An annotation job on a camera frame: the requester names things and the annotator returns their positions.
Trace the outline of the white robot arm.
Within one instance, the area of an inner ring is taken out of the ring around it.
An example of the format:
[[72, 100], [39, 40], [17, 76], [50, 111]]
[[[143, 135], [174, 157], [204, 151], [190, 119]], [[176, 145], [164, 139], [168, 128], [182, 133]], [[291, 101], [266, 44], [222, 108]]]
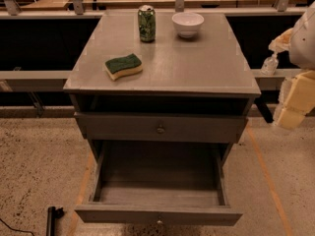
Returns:
[[315, 3], [295, 23], [294, 27], [276, 37], [269, 49], [287, 51], [289, 61], [303, 70], [283, 81], [274, 125], [293, 130], [315, 108]]

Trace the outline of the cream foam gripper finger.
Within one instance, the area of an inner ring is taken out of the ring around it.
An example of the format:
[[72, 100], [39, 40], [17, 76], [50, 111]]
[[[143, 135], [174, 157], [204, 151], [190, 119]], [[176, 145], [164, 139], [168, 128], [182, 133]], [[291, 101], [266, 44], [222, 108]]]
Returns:
[[293, 130], [314, 108], [315, 71], [309, 70], [283, 81], [273, 124]]
[[287, 29], [281, 35], [277, 36], [269, 44], [269, 49], [276, 53], [282, 53], [289, 50], [292, 29]]

